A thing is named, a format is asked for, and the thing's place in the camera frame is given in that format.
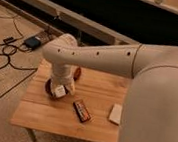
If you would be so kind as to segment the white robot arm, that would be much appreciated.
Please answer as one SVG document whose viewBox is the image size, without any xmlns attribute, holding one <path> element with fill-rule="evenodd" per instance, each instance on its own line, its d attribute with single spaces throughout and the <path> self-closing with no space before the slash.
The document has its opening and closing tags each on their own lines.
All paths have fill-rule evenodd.
<svg viewBox="0 0 178 142">
<path fill-rule="evenodd" d="M 118 142 L 178 142 L 178 47 L 79 47 L 75 37 L 65 33 L 45 44 L 43 57 L 52 66 L 51 89 L 62 85 L 74 92 L 73 65 L 131 79 Z"/>
</svg>

